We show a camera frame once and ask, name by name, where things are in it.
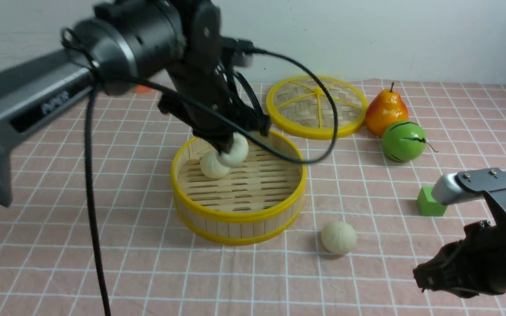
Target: green fruit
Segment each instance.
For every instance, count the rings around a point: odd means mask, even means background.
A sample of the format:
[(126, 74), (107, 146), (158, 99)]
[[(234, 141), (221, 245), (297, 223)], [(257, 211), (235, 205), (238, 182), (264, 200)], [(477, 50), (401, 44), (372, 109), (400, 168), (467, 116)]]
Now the green fruit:
[(382, 150), (395, 162), (408, 162), (419, 157), (426, 144), (423, 128), (408, 120), (391, 124), (382, 135)]

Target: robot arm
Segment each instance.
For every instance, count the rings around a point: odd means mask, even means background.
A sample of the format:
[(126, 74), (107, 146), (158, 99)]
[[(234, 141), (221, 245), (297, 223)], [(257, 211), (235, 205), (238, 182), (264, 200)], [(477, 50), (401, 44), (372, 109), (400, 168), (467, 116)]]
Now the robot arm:
[(443, 246), (413, 276), (419, 288), (460, 298), (506, 292), (506, 172), (495, 169), (445, 174), (432, 190), (434, 200), (453, 205), (484, 198), (495, 223), (464, 227), (465, 238)]
[[(246, 131), (265, 136), (270, 120), (237, 96), (233, 66), (247, 66), (246, 40), (220, 34), (210, 0), (116, 0), (64, 30), (64, 48), (0, 72), (0, 205), (12, 204), (10, 155), (30, 136), (87, 99), (95, 86), (110, 96), (133, 88), (122, 77), (148, 79), (166, 70), (179, 93), (212, 108)], [(167, 95), (158, 104), (219, 152), (233, 130)]]

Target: yellow steamer rim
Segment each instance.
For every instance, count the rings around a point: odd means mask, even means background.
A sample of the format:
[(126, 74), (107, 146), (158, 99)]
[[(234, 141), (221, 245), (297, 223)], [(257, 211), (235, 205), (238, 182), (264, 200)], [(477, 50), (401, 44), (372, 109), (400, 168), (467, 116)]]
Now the yellow steamer rim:
[[(264, 144), (294, 158), (300, 150), (285, 136), (253, 134)], [(213, 150), (201, 138), (189, 140), (171, 166), (174, 202), (182, 222), (205, 239), (245, 245), (269, 240), (286, 230), (304, 204), (307, 167), (286, 162), (249, 143), (249, 156), (225, 177), (212, 180), (200, 158)]]
[[(364, 124), (368, 108), (364, 94), (341, 80), (327, 76), (318, 78), (337, 106), (337, 137), (355, 133)], [(289, 78), (275, 84), (267, 95), (267, 113), (273, 123), (288, 134), (311, 140), (330, 140), (333, 136), (331, 105), (310, 76)]]

